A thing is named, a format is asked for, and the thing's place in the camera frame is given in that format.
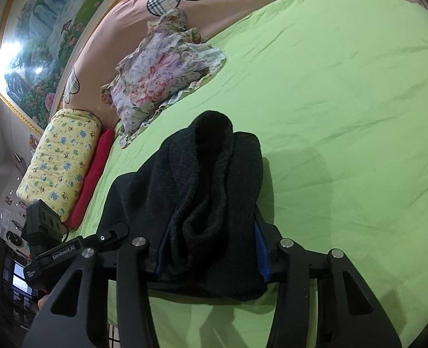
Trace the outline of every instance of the landscape painting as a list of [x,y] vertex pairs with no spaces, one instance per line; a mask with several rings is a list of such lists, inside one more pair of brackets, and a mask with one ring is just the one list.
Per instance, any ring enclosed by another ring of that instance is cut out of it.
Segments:
[[103,1],[11,1],[0,46],[0,96],[37,131],[46,128],[67,61]]

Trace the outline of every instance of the green bed sheet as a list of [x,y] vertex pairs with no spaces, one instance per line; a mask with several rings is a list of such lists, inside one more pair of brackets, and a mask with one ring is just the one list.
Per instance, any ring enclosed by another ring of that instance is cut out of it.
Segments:
[[[130,147],[115,142],[75,235],[96,231],[118,175],[218,110],[260,139],[266,221],[308,250],[343,249],[408,346],[428,322],[428,12],[404,0],[279,0],[211,43],[224,68]],[[245,303],[157,294],[151,308],[161,347],[263,348],[275,301],[271,286]]]

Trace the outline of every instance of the black towel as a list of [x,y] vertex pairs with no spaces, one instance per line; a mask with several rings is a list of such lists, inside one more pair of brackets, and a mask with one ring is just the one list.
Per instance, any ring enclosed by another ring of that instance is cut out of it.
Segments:
[[128,239],[149,239],[154,288],[255,299],[266,290],[254,233],[262,170],[257,137],[206,111],[113,182],[98,232],[124,222]]

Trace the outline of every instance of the metal screw cap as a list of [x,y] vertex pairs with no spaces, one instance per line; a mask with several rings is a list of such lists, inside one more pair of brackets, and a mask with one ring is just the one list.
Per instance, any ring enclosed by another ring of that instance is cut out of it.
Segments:
[[145,244],[146,244],[146,238],[144,237],[137,237],[137,238],[134,238],[132,241],[132,245],[137,247],[144,246]]
[[283,238],[280,241],[280,246],[282,246],[282,247],[290,248],[293,245],[294,245],[294,242],[289,238]]
[[340,249],[333,249],[331,251],[331,255],[332,257],[334,257],[335,259],[341,259],[342,257],[344,257],[344,252],[341,251]]
[[82,251],[82,256],[87,259],[91,258],[94,254],[95,254],[95,250],[93,250],[91,247]]

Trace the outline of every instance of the person's hand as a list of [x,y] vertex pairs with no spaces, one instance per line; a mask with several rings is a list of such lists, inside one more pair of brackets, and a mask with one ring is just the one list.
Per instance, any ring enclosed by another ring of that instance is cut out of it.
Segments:
[[45,295],[42,299],[40,299],[39,301],[38,301],[38,308],[41,310],[41,308],[44,306],[44,304],[45,304],[45,302],[48,300],[48,297],[49,297],[50,295],[49,294],[47,294],[47,295]]

